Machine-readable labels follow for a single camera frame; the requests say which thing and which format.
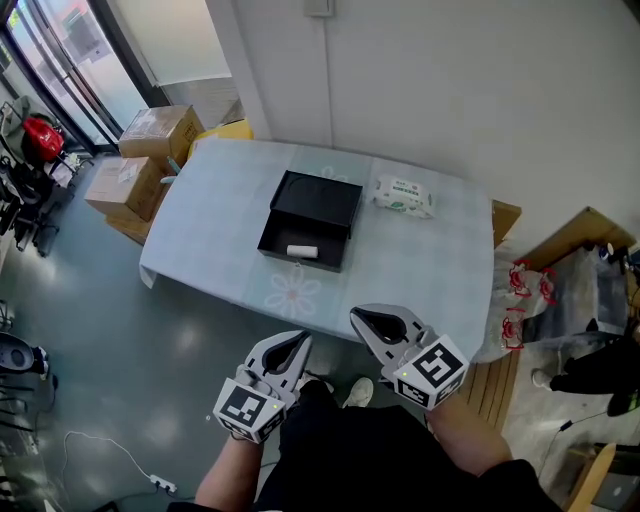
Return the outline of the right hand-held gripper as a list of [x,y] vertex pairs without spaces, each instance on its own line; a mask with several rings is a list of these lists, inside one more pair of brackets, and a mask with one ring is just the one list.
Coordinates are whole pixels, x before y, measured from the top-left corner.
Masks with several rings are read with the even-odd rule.
[[382,376],[394,392],[425,411],[434,410],[462,385],[468,360],[448,335],[439,336],[430,326],[423,329],[409,309],[364,304],[351,309],[350,321],[369,352],[385,365]]

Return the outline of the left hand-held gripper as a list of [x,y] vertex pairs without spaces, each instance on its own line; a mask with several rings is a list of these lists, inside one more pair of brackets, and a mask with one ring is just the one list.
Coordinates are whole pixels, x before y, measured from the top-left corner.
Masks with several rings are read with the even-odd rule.
[[227,378],[213,408],[230,433],[261,444],[287,417],[312,347],[309,331],[275,334],[256,343],[236,376]]

